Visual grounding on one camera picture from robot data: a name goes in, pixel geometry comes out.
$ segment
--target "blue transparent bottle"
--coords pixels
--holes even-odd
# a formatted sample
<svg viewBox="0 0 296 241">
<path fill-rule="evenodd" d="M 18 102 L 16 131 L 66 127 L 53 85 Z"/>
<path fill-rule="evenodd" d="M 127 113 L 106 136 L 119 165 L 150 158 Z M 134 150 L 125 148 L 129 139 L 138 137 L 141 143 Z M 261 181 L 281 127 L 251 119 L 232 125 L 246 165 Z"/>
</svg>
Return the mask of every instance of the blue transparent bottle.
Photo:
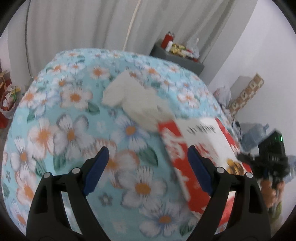
<svg viewBox="0 0 296 241">
<path fill-rule="evenodd" d="M 242 136 L 242 148 L 245 152 L 249 152 L 254 147 L 258 146 L 266 137 L 266 130 L 269 125 L 263 126 L 255 124 L 248 132 Z"/>
</svg>

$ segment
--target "white bottle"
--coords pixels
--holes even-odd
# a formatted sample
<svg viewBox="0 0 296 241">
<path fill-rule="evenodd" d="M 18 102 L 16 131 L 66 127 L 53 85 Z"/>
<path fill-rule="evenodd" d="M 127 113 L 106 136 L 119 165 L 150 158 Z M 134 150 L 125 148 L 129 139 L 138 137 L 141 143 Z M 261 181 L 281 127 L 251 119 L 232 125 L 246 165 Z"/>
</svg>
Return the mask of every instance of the white bottle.
<svg viewBox="0 0 296 241">
<path fill-rule="evenodd" d="M 169 52 L 170 49 L 171 49 L 171 47 L 172 47 L 172 45 L 173 45 L 173 42 L 172 42 L 172 41 L 168 42 L 167 47 L 165 48 L 165 50 L 166 50 L 167 52 Z"/>
</svg>

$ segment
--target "bed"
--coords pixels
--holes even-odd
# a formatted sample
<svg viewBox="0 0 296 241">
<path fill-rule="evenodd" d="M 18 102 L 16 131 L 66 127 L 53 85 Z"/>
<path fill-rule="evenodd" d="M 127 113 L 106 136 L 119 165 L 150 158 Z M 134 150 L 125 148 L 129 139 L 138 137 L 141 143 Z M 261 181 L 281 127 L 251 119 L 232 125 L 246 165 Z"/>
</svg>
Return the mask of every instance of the bed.
<svg viewBox="0 0 296 241">
<path fill-rule="evenodd" d="M 68 173 L 107 146 L 111 161 L 88 202 L 109 238 L 162 241 L 190 235 L 198 220 L 188 211 L 160 136 L 141 129 L 121 108 L 101 104 L 104 89 L 125 70 L 167 99 L 177 118 L 218 117 L 233 134 L 205 84 L 172 62 L 117 50 L 62 51 L 34 77 L 4 148 L 4 202 L 22 233 L 41 176 Z M 149 198 L 140 198 L 144 194 Z M 63 200 L 71 227 L 79 232 L 65 194 Z"/>
</svg>

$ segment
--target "curtain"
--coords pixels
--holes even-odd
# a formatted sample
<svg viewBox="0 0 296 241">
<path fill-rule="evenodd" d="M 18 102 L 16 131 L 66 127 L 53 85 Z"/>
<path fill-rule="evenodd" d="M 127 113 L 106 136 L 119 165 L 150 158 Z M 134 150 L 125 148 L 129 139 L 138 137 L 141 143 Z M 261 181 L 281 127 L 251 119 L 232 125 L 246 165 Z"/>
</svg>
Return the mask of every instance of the curtain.
<svg viewBox="0 0 296 241">
<path fill-rule="evenodd" d="M 56 53 L 95 47 L 149 55 L 168 31 L 208 53 L 235 0 L 31 0 L 26 46 L 31 75 Z"/>
</svg>

